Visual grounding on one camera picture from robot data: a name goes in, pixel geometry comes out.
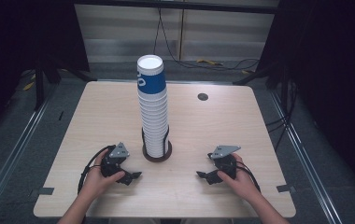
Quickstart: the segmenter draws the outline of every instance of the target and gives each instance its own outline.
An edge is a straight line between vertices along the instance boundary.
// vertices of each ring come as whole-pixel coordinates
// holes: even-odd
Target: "wire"
[[[248,69],[253,67],[254,65],[256,65],[259,62],[259,59],[244,59],[241,60],[240,62],[238,62],[238,64],[234,67],[210,67],[210,66],[202,66],[202,65],[198,65],[198,64],[192,64],[192,63],[185,63],[182,61],[178,61],[175,59],[174,55],[172,54],[171,49],[169,48],[169,44],[168,44],[168,39],[166,37],[166,33],[165,33],[165,29],[163,27],[163,18],[161,16],[161,9],[158,9],[158,13],[159,13],[159,20],[158,20],[158,26],[157,26],[157,35],[156,35],[156,39],[155,42],[157,41],[158,38],[158,31],[160,28],[160,24],[161,27],[163,29],[163,38],[165,39],[165,44],[166,47],[168,49],[169,55],[172,57],[173,61],[177,64],[179,64],[180,66],[183,66],[185,68],[205,68],[205,69],[209,69],[209,70],[214,70],[214,71],[229,71],[229,70],[244,70],[244,69]],[[156,43],[154,43],[154,49],[153,49],[153,53],[155,54],[155,48],[156,48]],[[246,67],[240,67],[238,68],[239,64],[243,63],[243,62],[249,62],[249,61],[255,61],[254,63],[250,64],[249,66]]]
[[[289,109],[288,113],[282,120],[284,121],[282,124],[278,125],[275,129],[268,131],[269,133],[279,129],[282,126],[285,126],[280,137],[277,140],[277,144],[275,146],[275,151],[277,151],[277,148],[279,147],[280,142],[282,141],[282,137],[286,132],[286,129],[289,127],[289,124],[291,123],[291,114],[293,113],[294,107],[295,107],[295,102],[297,99],[298,95],[298,89],[297,86],[291,81],[291,87],[290,87],[290,97],[291,97],[291,108]]]
[[[158,8],[158,13],[159,13],[160,18],[161,18],[161,9],[160,8]],[[161,20],[158,20],[157,34],[155,35],[155,40],[154,40],[153,54],[155,54],[155,47],[157,46],[157,38],[158,38],[158,31],[160,30],[160,23],[161,23]]]
[[[34,71],[35,71],[35,69],[31,69],[31,70],[25,72],[24,74],[22,74],[21,77],[28,77],[28,76],[34,75],[36,73],[36,71],[35,72]]]
[[[87,175],[87,173],[91,170],[91,164],[92,162],[96,159],[96,157],[99,156],[99,154],[101,154],[103,151],[105,151],[106,149],[108,149],[108,147],[104,147],[102,148],[101,150],[99,150],[93,157],[92,159],[88,162],[87,166],[85,166],[84,168],[84,171],[82,172],[81,174],[81,178],[78,182],[78,193],[81,191],[82,189],[82,186],[84,185],[84,179],[85,179],[85,176]]]
[[[250,179],[252,180],[254,186],[256,187],[256,189],[259,191],[259,192],[262,192],[261,189],[260,189],[260,186],[259,184],[257,183],[257,180],[256,178],[254,177],[254,174],[250,171],[250,169],[247,167],[247,165],[245,165],[243,162],[240,162],[240,161],[236,161],[235,163],[238,163],[238,164],[241,164],[243,165],[244,167],[241,167],[241,166],[237,166],[236,164],[235,165],[230,165],[230,164],[221,164],[222,166],[228,166],[228,167],[232,167],[232,168],[235,168],[235,169],[239,169],[239,170],[242,170],[244,171],[245,173],[247,173],[249,176],[250,176]]]
[[[266,124],[265,124],[265,126],[270,126],[270,125],[273,125],[273,124],[279,123],[280,121],[284,120],[285,118],[286,118],[286,116],[285,116],[285,117],[283,117],[283,118],[281,118],[281,119],[277,119],[277,120],[275,120],[275,121],[272,121],[272,122],[266,123]]]

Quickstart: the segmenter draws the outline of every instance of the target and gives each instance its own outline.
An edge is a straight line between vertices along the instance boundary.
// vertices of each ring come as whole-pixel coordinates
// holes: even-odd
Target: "human hand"
[[[235,153],[232,153],[238,163],[237,166],[244,167],[239,162],[242,162],[242,158]],[[236,178],[232,179],[223,171],[218,171],[218,176],[228,185],[230,186],[235,194],[241,197],[244,200],[250,200],[252,197],[260,194],[260,192],[254,186],[249,174],[241,169],[236,169]]]
[[[106,153],[107,150],[104,150],[98,157],[96,157],[93,167],[88,172],[84,185],[80,191],[80,194],[86,194],[93,200],[105,192],[110,185],[125,175],[125,172],[123,171],[117,172],[116,174],[108,177],[104,177],[102,175],[100,164]]]

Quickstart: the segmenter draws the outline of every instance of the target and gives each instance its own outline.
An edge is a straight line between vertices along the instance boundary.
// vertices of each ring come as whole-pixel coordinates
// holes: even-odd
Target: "forearm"
[[[256,211],[263,224],[289,223],[263,196],[261,193],[248,199],[248,202]]]
[[[58,224],[80,224],[92,201],[93,197],[86,194],[79,194],[64,216],[59,220]]]

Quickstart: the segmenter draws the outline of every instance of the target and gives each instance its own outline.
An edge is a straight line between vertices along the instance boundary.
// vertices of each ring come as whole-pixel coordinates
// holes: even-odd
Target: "black backdrop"
[[[282,0],[280,5],[306,10],[294,20],[276,15],[259,67],[275,60],[288,66],[320,130],[355,173],[355,1]],[[271,86],[283,71],[279,67],[270,75]]]
[[[89,65],[73,4],[0,1],[0,113],[21,73],[53,55],[78,70]]]

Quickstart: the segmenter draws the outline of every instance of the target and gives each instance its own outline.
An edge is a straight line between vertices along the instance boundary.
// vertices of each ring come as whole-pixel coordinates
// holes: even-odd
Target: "hand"
[[[235,153],[232,153],[236,161],[242,162],[242,158]],[[230,186],[235,194],[245,200],[249,200],[251,197],[260,194],[260,192],[254,186],[250,176],[241,169],[236,169],[236,178],[233,180],[223,171],[218,171],[218,176]]]
[[[243,167],[243,165],[239,163],[242,162],[242,158],[235,153],[232,153],[232,155],[235,157],[236,161],[238,161],[236,165]],[[245,171],[236,169],[235,180],[233,180],[223,171],[218,171],[218,176],[234,190],[235,194],[250,203],[250,205],[259,215],[262,223],[289,223],[256,189],[250,176]]]
[[[120,171],[114,175],[104,177],[101,173],[101,164],[102,158],[107,153],[107,150],[103,151],[98,157],[96,157],[94,166],[91,168],[90,172],[88,172],[87,177],[85,178],[84,185],[81,189],[83,194],[87,194],[93,200],[97,198],[99,195],[105,192],[105,190],[112,185],[114,182],[121,179],[125,172]]]
[[[69,209],[64,213],[64,216],[59,220],[59,224],[79,224],[90,207],[93,200],[101,195],[105,190],[117,180],[121,179],[125,172],[120,171],[114,175],[104,177],[101,173],[102,158],[107,153],[107,150],[103,151],[96,157],[93,163],[93,168],[87,173],[84,185],[78,194],[78,197],[70,205]]]

